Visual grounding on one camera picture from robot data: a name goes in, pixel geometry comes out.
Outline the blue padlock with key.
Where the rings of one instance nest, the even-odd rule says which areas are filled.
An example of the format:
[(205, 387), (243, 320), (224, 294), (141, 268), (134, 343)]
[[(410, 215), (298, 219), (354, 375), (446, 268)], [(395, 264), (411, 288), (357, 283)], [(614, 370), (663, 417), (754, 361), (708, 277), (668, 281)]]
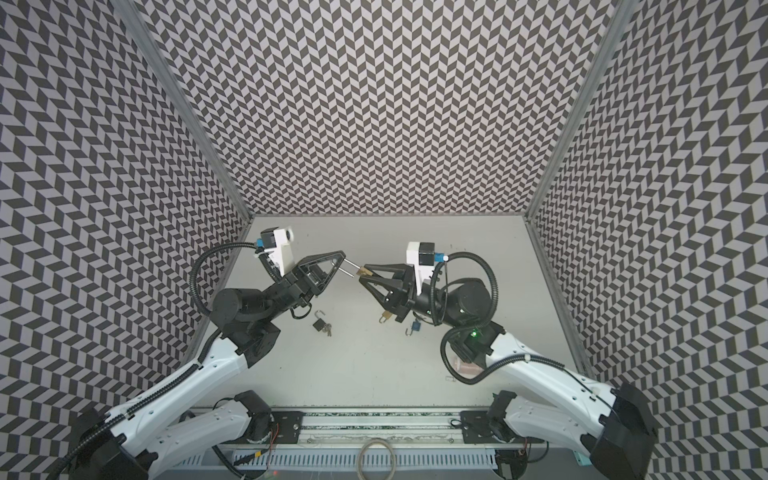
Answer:
[(421, 329), (421, 322), (414, 320), (409, 328), (405, 330), (406, 336), (412, 336), (414, 333), (419, 332)]

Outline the brass long-shackle padlock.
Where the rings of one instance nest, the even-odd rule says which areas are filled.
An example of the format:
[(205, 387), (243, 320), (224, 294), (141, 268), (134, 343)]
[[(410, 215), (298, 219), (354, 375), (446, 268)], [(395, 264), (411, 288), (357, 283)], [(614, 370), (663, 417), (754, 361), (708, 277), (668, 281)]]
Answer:
[(348, 259), (345, 259), (341, 263), (341, 266), (339, 267), (339, 271), (349, 277), (360, 277), (360, 276), (369, 277), (373, 275), (373, 273), (369, 269), (363, 266), (359, 266), (355, 263), (352, 263)]

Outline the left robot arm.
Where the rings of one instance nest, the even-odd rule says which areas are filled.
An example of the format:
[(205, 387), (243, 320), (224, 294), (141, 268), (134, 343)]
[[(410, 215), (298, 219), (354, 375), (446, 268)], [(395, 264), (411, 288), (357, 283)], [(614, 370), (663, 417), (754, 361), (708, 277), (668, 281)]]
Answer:
[(154, 479), (196, 451), (237, 439), (266, 421), (270, 408), (252, 390), (201, 416), (180, 418), (202, 397), (262, 360), (280, 335), (275, 319), (310, 305), (345, 259), (341, 250), (311, 255), (265, 290), (219, 291), (212, 305), (201, 309), (216, 328), (198, 356), (103, 414), (83, 412), (72, 425), (68, 452), (48, 478)]

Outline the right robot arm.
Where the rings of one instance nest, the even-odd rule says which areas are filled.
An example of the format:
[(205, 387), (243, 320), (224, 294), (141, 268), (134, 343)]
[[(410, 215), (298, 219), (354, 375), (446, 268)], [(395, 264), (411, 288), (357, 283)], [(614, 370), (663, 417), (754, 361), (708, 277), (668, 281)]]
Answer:
[(449, 375), (474, 386), (502, 372), (538, 396), (497, 393), (488, 423), (500, 441), (534, 438), (585, 455), (608, 479), (643, 479), (658, 442), (658, 425), (646, 395), (630, 383), (613, 387), (568, 369), (525, 346), (494, 322), (498, 282), (482, 257), (457, 252), (447, 261), (469, 260), (484, 279), (461, 278), (438, 287), (447, 263), (432, 266), (425, 294), (417, 295), (416, 269), (408, 264), (367, 264), (359, 281), (389, 313), (428, 316), (446, 325), (438, 351)]

